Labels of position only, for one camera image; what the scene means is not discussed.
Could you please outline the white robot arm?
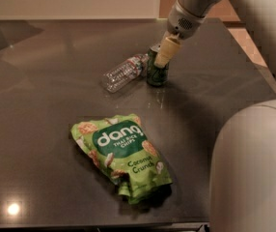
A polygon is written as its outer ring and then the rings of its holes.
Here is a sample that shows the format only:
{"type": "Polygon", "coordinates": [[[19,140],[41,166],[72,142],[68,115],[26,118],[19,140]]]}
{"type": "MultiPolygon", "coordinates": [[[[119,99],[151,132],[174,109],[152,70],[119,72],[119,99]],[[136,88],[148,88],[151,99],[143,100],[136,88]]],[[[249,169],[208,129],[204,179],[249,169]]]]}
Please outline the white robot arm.
{"type": "MultiPolygon", "coordinates": [[[[220,0],[177,0],[168,16],[158,67],[194,35],[220,0]]],[[[229,0],[276,81],[276,0],[229,0]]],[[[209,232],[276,232],[276,100],[231,117],[214,146],[209,232]]]]}

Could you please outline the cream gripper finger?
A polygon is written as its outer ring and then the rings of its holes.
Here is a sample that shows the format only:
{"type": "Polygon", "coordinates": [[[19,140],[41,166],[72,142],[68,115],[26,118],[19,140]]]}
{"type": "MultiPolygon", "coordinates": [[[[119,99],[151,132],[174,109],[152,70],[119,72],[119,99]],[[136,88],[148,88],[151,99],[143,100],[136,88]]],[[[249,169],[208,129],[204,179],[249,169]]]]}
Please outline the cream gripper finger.
{"type": "Polygon", "coordinates": [[[154,64],[163,69],[170,60],[177,54],[181,47],[178,35],[167,35],[163,38],[160,48],[155,57],[154,64]]]}

